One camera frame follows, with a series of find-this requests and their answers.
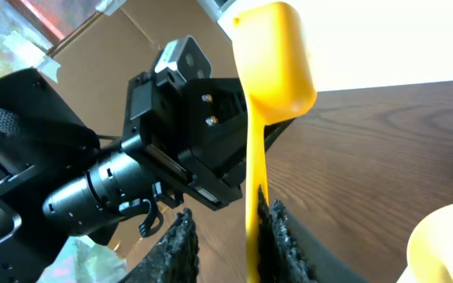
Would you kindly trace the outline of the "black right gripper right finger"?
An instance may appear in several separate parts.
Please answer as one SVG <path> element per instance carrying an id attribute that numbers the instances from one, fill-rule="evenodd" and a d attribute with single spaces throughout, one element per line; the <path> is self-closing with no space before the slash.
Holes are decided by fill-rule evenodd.
<path id="1" fill-rule="evenodd" d="M 293 216 L 280 200 L 268 205 L 258 192 L 257 271 L 262 282 L 365 283 Z"/>

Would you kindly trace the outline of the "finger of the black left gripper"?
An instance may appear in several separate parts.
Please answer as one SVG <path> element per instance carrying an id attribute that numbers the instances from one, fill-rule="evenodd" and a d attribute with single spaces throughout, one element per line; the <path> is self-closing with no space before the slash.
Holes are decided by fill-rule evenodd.
<path id="1" fill-rule="evenodd" d="M 275 123 L 273 125 L 265 126 L 264 128 L 264 145 L 268 150 L 275 140 L 282 134 L 282 132 L 293 122 L 293 119 Z"/>

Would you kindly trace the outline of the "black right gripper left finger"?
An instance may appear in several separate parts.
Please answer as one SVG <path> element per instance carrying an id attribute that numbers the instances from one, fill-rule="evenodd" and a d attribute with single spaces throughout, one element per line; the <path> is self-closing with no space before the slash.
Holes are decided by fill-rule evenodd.
<path id="1" fill-rule="evenodd" d="M 199 244 L 192 211 L 185 208 L 142 261 L 120 283 L 196 283 Z"/>

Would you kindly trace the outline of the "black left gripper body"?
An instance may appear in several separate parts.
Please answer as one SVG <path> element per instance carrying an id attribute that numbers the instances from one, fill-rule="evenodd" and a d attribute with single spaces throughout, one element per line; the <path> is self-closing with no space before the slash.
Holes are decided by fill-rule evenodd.
<path id="1" fill-rule="evenodd" d="M 242 197 L 246 137 L 237 78 L 182 83 L 143 72 L 128 83 L 122 150 L 212 210 Z"/>

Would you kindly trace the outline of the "yellow measuring scoop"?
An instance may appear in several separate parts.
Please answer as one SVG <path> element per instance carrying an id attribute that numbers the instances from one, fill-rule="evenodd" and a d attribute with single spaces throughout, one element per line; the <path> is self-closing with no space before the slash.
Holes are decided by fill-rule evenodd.
<path id="1" fill-rule="evenodd" d="M 248 113 L 245 180 L 247 280 L 261 280 L 261 200 L 268 198 L 264 130 L 308 112 L 317 98 L 299 13 L 270 2 L 233 19 L 233 51 Z"/>

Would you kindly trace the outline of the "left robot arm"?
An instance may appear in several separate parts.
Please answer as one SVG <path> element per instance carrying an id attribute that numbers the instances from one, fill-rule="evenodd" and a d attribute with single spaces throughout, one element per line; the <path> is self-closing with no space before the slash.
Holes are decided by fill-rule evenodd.
<path id="1" fill-rule="evenodd" d="M 0 282 L 37 281 L 71 236 L 108 244 L 141 216 L 151 237 L 185 197 L 213 211 L 239 200 L 247 126 L 239 79 L 143 72 L 102 145 L 37 70 L 0 78 Z"/>

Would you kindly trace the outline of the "pale yellow bowl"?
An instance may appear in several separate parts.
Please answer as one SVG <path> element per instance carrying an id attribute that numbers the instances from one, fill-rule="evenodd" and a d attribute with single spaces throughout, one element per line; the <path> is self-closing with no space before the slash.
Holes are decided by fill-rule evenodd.
<path id="1" fill-rule="evenodd" d="M 453 204 L 427 215 L 407 244 L 407 267 L 397 283 L 453 283 Z"/>

